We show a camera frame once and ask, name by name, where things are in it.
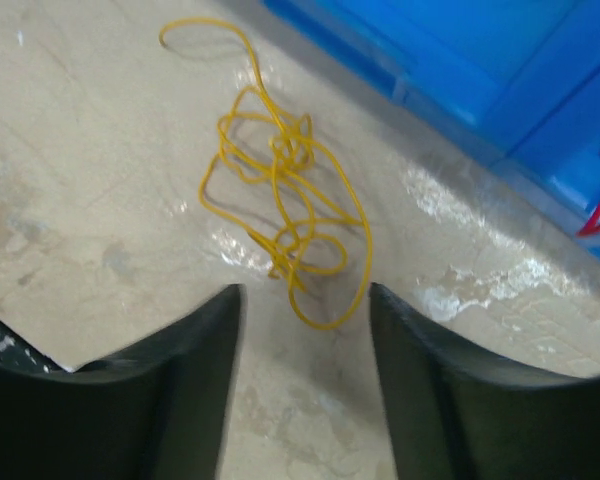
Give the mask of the blue three-compartment plastic bin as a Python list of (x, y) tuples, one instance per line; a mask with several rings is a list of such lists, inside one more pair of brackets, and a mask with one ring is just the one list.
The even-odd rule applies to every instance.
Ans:
[(600, 1), (271, 1), (600, 259)]

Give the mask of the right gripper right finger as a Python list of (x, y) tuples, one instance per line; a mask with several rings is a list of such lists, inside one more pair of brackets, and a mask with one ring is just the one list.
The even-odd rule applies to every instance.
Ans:
[(600, 375), (487, 350), (373, 284), (370, 326), (401, 479), (600, 479)]

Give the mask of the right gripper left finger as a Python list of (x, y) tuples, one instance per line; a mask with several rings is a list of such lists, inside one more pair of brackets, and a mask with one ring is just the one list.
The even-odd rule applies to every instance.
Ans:
[(0, 365), (0, 479), (213, 479), (240, 340), (232, 284), (68, 372)]

